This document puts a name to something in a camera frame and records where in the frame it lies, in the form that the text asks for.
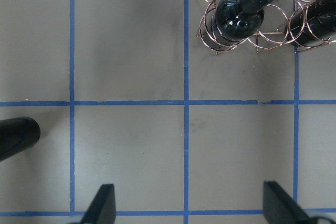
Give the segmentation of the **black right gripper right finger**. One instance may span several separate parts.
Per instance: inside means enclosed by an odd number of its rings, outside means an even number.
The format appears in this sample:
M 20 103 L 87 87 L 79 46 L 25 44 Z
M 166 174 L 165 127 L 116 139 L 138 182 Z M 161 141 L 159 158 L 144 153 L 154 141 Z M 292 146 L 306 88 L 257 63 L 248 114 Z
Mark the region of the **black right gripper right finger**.
M 267 223 L 310 223 L 309 216 L 276 181 L 264 181 L 262 203 Z

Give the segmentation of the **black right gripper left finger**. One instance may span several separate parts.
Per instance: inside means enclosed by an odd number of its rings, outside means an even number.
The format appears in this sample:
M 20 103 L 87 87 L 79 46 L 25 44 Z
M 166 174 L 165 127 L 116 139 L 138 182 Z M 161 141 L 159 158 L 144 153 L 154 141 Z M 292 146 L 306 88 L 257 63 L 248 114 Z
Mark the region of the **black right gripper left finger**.
M 114 184 L 100 186 L 80 223 L 108 223 L 116 220 L 116 200 Z

